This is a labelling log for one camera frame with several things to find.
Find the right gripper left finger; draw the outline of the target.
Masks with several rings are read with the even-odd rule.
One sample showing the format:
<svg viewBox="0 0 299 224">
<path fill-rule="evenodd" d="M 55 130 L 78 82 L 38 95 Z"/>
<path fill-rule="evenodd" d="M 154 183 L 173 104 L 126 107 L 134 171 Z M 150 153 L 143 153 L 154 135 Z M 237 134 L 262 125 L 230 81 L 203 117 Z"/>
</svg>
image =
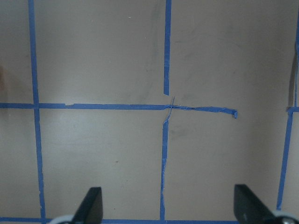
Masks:
<svg viewBox="0 0 299 224">
<path fill-rule="evenodd" d="M 71 224 L 100 224 L 103 219 L 101 187 L 91 187 L 77 209 Z"/>
</svg>

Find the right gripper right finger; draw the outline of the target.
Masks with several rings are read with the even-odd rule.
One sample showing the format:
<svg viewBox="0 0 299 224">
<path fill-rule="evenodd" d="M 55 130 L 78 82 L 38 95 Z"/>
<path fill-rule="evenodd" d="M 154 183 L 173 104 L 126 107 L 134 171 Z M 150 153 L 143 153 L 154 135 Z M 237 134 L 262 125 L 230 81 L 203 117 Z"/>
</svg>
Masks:
<svg viewBox="0 0 299 224">
<path fill-rule="evenodd" d="M 245 184 L 234 187 L 234 215 L 240 224 L 280 223 L 280 219 Z"/>
</svg>

